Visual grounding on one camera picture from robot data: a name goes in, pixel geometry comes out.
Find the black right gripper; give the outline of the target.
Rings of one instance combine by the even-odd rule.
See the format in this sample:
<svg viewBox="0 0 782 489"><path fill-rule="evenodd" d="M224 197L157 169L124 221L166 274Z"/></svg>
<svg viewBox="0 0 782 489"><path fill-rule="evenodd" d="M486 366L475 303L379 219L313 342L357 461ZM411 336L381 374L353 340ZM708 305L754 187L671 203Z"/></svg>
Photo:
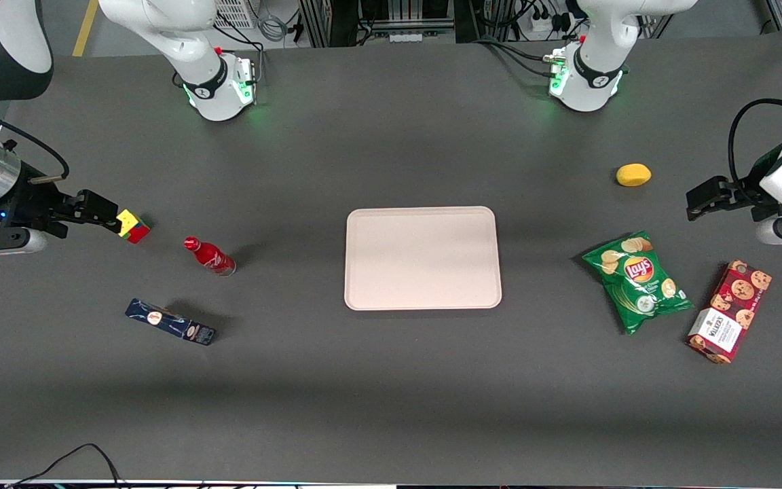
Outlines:
<svg viewBox="0 0 782 489"><path fill-rule="evenodd" d="M77 199L60 192L55 183L30 182L40 176L40 170L21 164L18 180L0 199L0 228L24 227L62 239L67 236L69 223L121 228L117 204L96 192L80 191L77 208Z"/></svg>

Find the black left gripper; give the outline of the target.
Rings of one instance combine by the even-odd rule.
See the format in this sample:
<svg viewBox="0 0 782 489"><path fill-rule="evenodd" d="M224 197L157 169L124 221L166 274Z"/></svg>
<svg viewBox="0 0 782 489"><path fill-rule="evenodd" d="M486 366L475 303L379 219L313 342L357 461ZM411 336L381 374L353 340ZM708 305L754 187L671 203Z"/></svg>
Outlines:
<svg viewBox="0 0 782 489"><path fill-rule="evenodd" d="M687 220L692 222L717 211L751 208L751 219L762 222L782 217L782 205L761 186L762 179L729 181L714 176L686 192Z"/></svg>

